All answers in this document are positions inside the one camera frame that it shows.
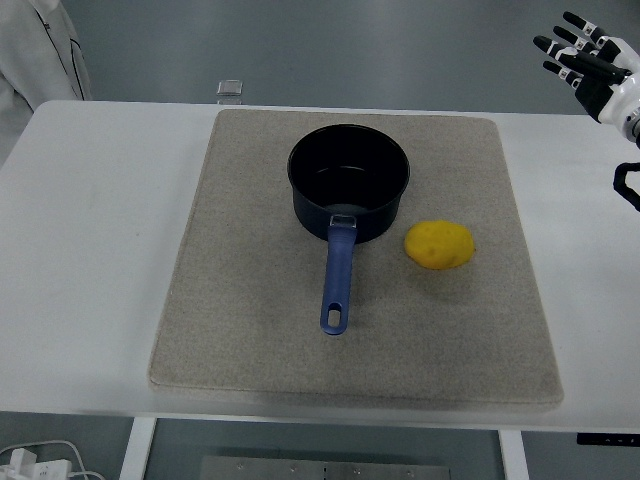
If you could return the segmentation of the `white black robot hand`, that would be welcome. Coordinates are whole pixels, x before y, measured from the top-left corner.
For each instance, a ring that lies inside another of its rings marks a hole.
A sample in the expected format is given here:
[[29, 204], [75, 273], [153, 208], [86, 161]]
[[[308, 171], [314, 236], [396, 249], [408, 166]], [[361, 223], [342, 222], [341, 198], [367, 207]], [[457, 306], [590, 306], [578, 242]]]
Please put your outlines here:
[[599, 25], [566, 11], [575, 31], [553, 28], [554, 38], [538, 35], [534, 45], [548, 59], [543, 67], [567, 83], [586, 113], [614, 125], [634, 141], [639, 125], [639, 53]]

